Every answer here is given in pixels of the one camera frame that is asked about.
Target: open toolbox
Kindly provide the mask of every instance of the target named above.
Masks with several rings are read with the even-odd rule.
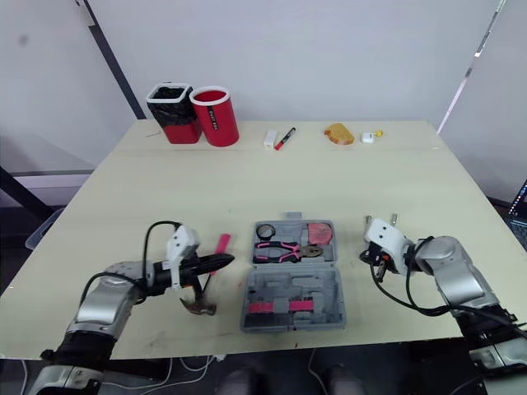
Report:
[[[302,220],[254,226],[241,330],[286,332],[344,328],[346,309],[333,222]]]

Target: red cylindrical container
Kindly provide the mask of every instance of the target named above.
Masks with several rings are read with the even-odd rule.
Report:
[[[201,135],[190,92],[189,84],[166,82],[154,86],[147,96],[148,108],[172,144],[194,144]]]
[[[238,127],[231,94],[222,86],[204,86],[192,91],[190,101],[208,142],[229,146],[238,141]]]

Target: white rim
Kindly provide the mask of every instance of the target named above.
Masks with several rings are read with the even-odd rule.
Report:
[[[157,93],[157,91],[160,88],[184,88],[183,92],[179,97],[176,97],[174,99],[154,99],[154,95]],[[189,90],[190,85],[189,84],[180,84],[177,82],[163,82],[161,84],[157,84],[154,86],[154,89],[150,91],[150,93],[147,95],[147,103],[179,103],[184,97],[187,95],[187,91]]]
[[[199,95],[200,93],[210,92],[210,91],[220,91],[220,92],[225,93],[225,96],[223,96],[221,99],[213,100],[213,101],[199,101],[199,100],[194,99],[196,95]],[[231,97],[231,93],[229,93],[229,91],[223,86],[214,86],[214,85],[203,86],[201,88],[198,88],[190,92],[190,101],[192,101],[192,103],[195,105],[220,105],[221,103],[225,103],[226,101],[228,101],[230,97]]]

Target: white eraser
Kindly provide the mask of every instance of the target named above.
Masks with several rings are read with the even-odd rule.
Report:
[[[361,136],[361,141],[366,144],[371,144],[375,142],[375,136],[373,133],[364,132]]]
[[[276,130],[269,129],[263,140],[263,146],[272,150],[274,148],[274,141],[277,139],[277,134],[278,132]]]

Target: pink pliers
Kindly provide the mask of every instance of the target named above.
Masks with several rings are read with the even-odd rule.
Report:
[[[263,243],[256,243],[256,249],[287,249],[291,251],[281,257],[264,257],[262,255],[255,255],[253,263],[282,263],[282,262],[300,262],[302,257],[313,258],[319,257],[323,253],[321,247],[314,245],[300,246],[298,243],[285,243],[282,241],[265,241]]]

